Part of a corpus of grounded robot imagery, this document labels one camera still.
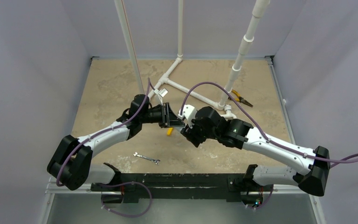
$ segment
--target yellow-handled pliers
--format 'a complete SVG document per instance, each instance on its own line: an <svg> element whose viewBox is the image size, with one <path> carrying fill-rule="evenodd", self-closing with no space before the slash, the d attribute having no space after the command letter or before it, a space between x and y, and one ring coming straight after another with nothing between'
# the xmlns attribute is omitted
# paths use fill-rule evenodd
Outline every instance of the yellow-handled pliers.
<svg viewBox="0 0 358 224"><path fill-rule="evenodd" d="M243 103L243 104L248 105L248 106L250 106L250 107L253 107L253 105L252 105L250 102L248 102L247 100L245 100L243 97L241 97L241 95L240 95L237 91L231 90L231 92L232 92L234 95L237 96L237 98L235 99L235 101L240 102L240 103Z"/></svg>

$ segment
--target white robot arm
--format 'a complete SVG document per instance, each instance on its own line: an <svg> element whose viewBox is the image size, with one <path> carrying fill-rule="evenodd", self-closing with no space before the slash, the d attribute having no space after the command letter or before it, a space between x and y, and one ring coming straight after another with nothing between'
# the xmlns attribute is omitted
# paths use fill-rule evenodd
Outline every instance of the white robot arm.
<svg viewBox="0 0 358 224"><path fill-rule="evenodd" d="M148 98L146 104L140 109L144 97L144 95L137 95L132 101L131 107L125 110L123 115L112 125L101 131L78 138L71 135L64 137L48 165L48 172L57 178L62 169L62 175L59 177L60 182L70 190L79 188L83 183L121 183L123 180L120 180L120 175L123 177L124 174L121 174L118 169L110 164L91 165L91 159L103 150L135 136L142 129L142 124L158 123L160 127L175 127L180 130L181 134L196 147L206 139L214 139L227 147L257 152L287 165L287 167L276 168L250 165L245 174L239 175L243 178L229 181L236 186L235 189L231 190L244 190L243 183L246 186L251 184L255 189L271 184L286 184L298 186L303 191L313 195L324 195L330 163L301 157L270 144L269 141L272 140L281 145L296 148L306 154L323 158L329 158L327 149L323 147L316 150L304 148L270 135L267 135L268 139L266 140L262 133L251 124L239 119L226 120L208 106L197 111L193 106L186 105L183 111L184 116L179 116L179 118L172 112L169 103L149 108ZM140 113L131 122L123 125L137 110L140 110ZM76 156L63 166L64 160L76 147L78 147ZM214 182L214 184L219 187L224 185L221 182ZM189 186L189 183L184 182L183 186Z"/></svg>

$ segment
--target white wall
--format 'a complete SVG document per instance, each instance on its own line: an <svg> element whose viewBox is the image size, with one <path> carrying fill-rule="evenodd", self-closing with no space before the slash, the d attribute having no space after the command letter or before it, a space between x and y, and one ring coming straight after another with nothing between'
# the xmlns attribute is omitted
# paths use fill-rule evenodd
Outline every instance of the white wall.
<svg viewBox="0 0 358 224"><path fill-rule="evenodd" d="M0 223L34 224L89 55L58 0L0 0Z"/></svg>
<svg viewBox="0 0 358 224"><path fill-rule="evenodd" d="M113 0L61 0L93 56L128 57ZM177 54L178 0L125 0L139 57ZM255 0L185 0L186 58L235 58ZM305 0L272 0L256 31L249 56L275 55Z"/></svg>
<svg viewBox="0 0 358 224"><path fill-rule="evenodd" d="M294 136L335 159L358 152L358 0L307 1L274 58ZM358 223L358 163L330 171L328 223Z"/></svg>

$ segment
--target white pvc pipe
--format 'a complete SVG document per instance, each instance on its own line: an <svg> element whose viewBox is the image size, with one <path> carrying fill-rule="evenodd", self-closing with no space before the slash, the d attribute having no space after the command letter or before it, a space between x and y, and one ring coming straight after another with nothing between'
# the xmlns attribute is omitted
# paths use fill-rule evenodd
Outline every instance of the white pvc pipe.
<svg viewBox="0 0 358 224"><path fill-rule="evenodd" d="M182 85L180 85L180 84L178 84L178 83L176 83L176 82L174 82L174 81L172 81L170 79L168 79L166 83L168 85L171 85L171 86L175 87L176 89L178 89L178 90L180 90L182 92L185 92L185 93L189 92L188 88L186 88L186 87L184 87L184 86L182 86ZM199 99L199 100L201 100L201 101L213 106L214 108L217 108L217 102L214 102L211 99L208 99L208 98L206 98L206 97L204 97L204 96L202 96L202 95L200 95L200 94L198 94L198 93L196 93L194 91L192 91L190 93L190 96L193 96L193 97L195 97L195 98L197 98L197 99Z"/></svg>
<svg viewBox="0 0 358 224"><path fill-rule="evenodd" d="M259 24L260 19L263 17L269 2L270 0L256 0L255 7L253 8L252 11L252 19L250 20L246 34L243 36L241 45L238 49L237 58L235 60L234 65L231 68L230 77L228 78L227 84L224 87L224 89L228 92L231 92L234 85L234 81L239 76L241 65L245 59L246 54L248 54L249 52L250 45L254 40L254 35L256 32L257 25ZM220 102L218 103L219 110L223 109L227 99L228 96L223 92L221 94Z"/></svg>
<svg viewBox="0 0 358 224"><path fill-rule="evenodd" d="M160 86L164 83L166 83L166 81L168 80L169 75L172 73L172 71L176 68L176 66L182 61L181 57L177 57L176 60L173 62L173 64L169 67L169 69L167 70L167 72L165 72L160 79L157 81L156 85L154 86L155 89L160 88ZM147 96L149 97L149 99L151 99L151 97L154 95L153 91L150 91L149 94L147 94Z"/></svg>
<svg viewBox="0 0 358 224"><path fill-rule="evenodd" d="M183 0L179 0L178 9L178 57L182 57L182 38L183 38Z"/></svg>
<svg viewBox="0 0 358 224"><path fill-rule="evenodd" d="M142 85L141 75L139 73L139 67L137 63L137 58L135 55L134 46L132 45L132 39L130 34L130 26L128 25L127 18L125 15L124 3L122 0L115 0L116 10L118 14L118 18L120 20L121 30L123 31L125 45L127 45L128 54L130 55L130 60L132 64L132 68L135 72L135 78L138 83L138 89L141 94L144 94L145 91Z"/></svg>
<svg viewBox="0 0 358 224"><path fill-rule="evenodd" d="M232 118L232 119L237 119L237 116L233 113L226 113L226 114L221 114L220 115L223 118Z"/></svg>

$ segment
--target purple cable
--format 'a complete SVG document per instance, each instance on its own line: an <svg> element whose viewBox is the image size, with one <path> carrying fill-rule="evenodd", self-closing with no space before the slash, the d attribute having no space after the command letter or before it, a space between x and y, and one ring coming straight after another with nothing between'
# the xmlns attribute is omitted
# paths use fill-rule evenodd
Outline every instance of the purple cable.
<svg viewBox="0 0 358 224"><path fill-rule="evenodd" d="M137 217L140 217L142 215L144 215L145 213L147 213L147 211L150 209L151 207L151 203L153 202L153 199L151 197L151 192L150 190L147 188L147 186L145 186L144 184L142 183L139 183L139 182L126 182L126 183L121 183L121 184L117 184L117 185L108 185L108 184L103 184L103 183L98 183L98 185L102 186L102 187L107 187L107 188L115 188L115 187L120 187L120 186L123 186L123 185L128 185L128 184L137 184L137 185L141 185L142 187L144 187L147 191L147 193L149 194L149 197L150 197L150 201L149 201L149 205L147 206L147 208L139 213L139 214L136 214L136 215L129 215L129 214L124 214L124 213L121 213L121 212L118 212L118 211L114 211L114 210L111 210L110 208L106 207L105 204L103 203L103 198L101 197L101 204L102 204L102 207L104 209L106 209L107 211L110 211L112 213L115 213L116 215L119 215L119 216L123 216L123 217L127 217L127 218L137 218Z"/></svg>
<svg viewBox="0 0 358 224"><path fill-rule="evenodd" d="M255 209L258 210L258 209L261 209L268 201L269 199L271 198L272 196L272 192L274 191L274 186L272 185L271 187L271 191L269 192L269 195L268 197L266 198L266 200L263 201L263 203L259 206L259 207L256 207Z"/></svg>
<svg viewBox="0 0 358 224"><path fill-rule="evenodd" d="M186 97L185 99L183 100L183 103L182 103L182 107L180 109L180 115L182 115L183 113L183 108L185 107L185 103L186 103L186 100L187 98L189 97L190 93L198 86L200 85L204 85L204 84L211 84L211 85L214 85L216 87L218 87L219 89L221 89L225 94L228 95L228 97L237 105L237 107L253 122L253 124L257 127L257 129L259 129L260 133L262 134L263 138L265 140L269 140L269 138L266 136L266 134L264 133L264 131L262 130L262 128L260 127L260 125L241 107L241 105L230 95L230 93L228 93L223 87L221 87L220 85L216 84L216 83L212 83L212 82L202 82L202 83L198 83L196 84L195 86L193 86L189 92L186 94ZM311 159L314 159L314 160L319 160L319 161L324 161L324 162L333 162L334 164L331 165L330 168L332 167L335 167L336 165L338 165L339 163L355 163L355 162L358 162L358 158L356 159L353 159L353 160L349 160L348 159L351 159L351 158L354 158L354 157L358 157L358 153L357 154L353 154L353 155L350 155L350 156L347 156L341 160L331 160L331 159L325 159L325 158L320 158L320 157L316 157L316 156L312 156L312 155L307 155L307 154L304 154L300 151L297 151L295 149L292 149L292 148L289 148L287 146L284 146L284 145L281 145L273 140L270 140L269 142L271 142L273 145L276 145L278 146L279 148L282 148L282 149L286 149L292 153L295 153L295 154L298 154L300 156L305 156L307 158L311 158Z"/></svg>
<svg viewBox="0 0 358 224"><path fill-rule="evenodd" d="M150 79L147 78L147 80L149 81L149 86L150 86L150 88L151 88L152 90L156 90L156 89L154 88L154 86L151 84Z"/></svg>
<svg viewBox="0 0 358 224"><path fill-rule="evenodd" d="M149 84L147 85L147 90L146 90L146 92L149 92L150 84L151 84L151 83L150 83L150 79L149 79L149 78L147 78L147 80L149 81ZM58 187L64 186L62 183L60 183L60 179L61 179L62 172L64 171L64 167L67 165L67 163L69 162L70 158L76 153L76 151L77 151L82 145L84 145L87 141L89 141L89 140L91 140L91 139L93 139L93 138L95 138L95 137L97 137L97 136L99 136L99 135L101 135L101 134L103 134L103 133L105 133L105 132L108 132L108 131L111 131L111 130L113 130L113 129L122 127L122 126L128 124L129 122L131 122L131 121L134 119L134 117L136 117L136 116L139 114L139 112L141 111L143 105L145 105L146 99L147 99L147 95L145 94L145 98L143 99L143 101L142 101L142 103L141 103L141 106L138 108L138 110L135 112L135 114L134 114L132 117L130 117L128 120L126 120L125 122L123 122L122 124L117 125L117 126L115 126L115 127L113 127L113 128L107 128L107 129L101 130L101 131L95 133L94 135L90 136L88 139L85 139L84 141L80 142L80 144L77 145L77 146L72 150L72 152L70 152L70 154L67 156L67 158L65 159L64 163L62 164L62 166L61 166L61 168L60 168L60 171L58 172L58 175L57 175L57 180L55 181L56 185L57 185Z"/></svg>

